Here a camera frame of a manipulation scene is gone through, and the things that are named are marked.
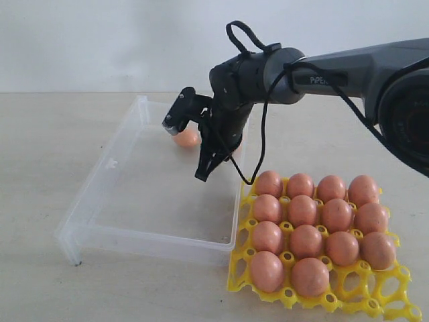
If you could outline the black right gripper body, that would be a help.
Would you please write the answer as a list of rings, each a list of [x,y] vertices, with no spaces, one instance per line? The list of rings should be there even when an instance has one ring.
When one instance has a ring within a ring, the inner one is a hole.
[[[213,152],[226,154],[222,141],[229,152],[234,152],[243,139],[243,130],[250,112],[250,103],[234,110],[226,109],[219,103],[212,103],[204,113],[202,123],[198,125],[202,142],[206,143]]]

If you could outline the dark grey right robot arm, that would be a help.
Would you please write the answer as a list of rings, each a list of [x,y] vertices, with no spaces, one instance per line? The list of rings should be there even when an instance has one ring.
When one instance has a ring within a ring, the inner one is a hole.
[[[242,140],[253,106],[297,103],[304,95],[338,96],[398,160],[428,174],[428,40],[420,38],[307,57],[279,44],[240,54],[209,74],[202,100],[202,146],[195,172],[206,180]]]

